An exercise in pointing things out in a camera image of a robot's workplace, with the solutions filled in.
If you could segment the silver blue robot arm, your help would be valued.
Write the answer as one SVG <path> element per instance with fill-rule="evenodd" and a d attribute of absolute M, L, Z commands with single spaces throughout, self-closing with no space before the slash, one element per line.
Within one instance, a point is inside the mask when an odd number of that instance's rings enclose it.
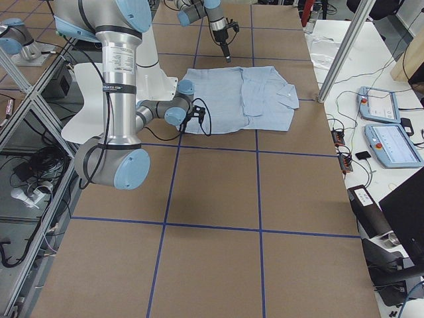
<path fill-rule="evenodd" d="M 239 25 L 236 21 L 228 20 L 224 16 L 220 0 L 164 1 L 164 4 L 177 12 L 177 18 L 182 27 L 187 27 L 206 17 L 213 42 L 222 50 L 225 61 L 231 62 L 229 46 L 232 40 L 228 41 L 228 30 L 232 28 L 237 35 Z"/>
<path fill-rule="evenodd" d="M 99 42 L 102 68 L 97 70 L 103 97 L 103 133 L 78 149 L 75 170 L 79 188 L 89 184 L 135 189 L 146 179 L 150 157 L 137 137 L 151 120 L 182 127 L 193 113 L 194 84 L 168 79 L 171 100 L 137 101 L 138 71 L 167 80 L 158 60 L 137 64 L 137 50 L 155 51 L 148 1 L 55 1 L 56 28 L 64 36 Z"/>

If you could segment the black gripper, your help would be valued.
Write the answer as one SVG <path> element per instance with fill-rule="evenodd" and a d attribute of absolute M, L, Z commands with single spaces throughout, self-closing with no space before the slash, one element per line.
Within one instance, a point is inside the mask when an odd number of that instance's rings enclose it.
<path fill-rule="evenodd" d="M 215 42 L 220 46 L 223 56 L 225 57 L 226 63 L 231 62 L 231 53 L 229 51 L 229 46 L 227 40 L 229 38 L 229 34 L 227 28 L 223 28 L 221 30 L 212 30 L 213 37 Z"/>

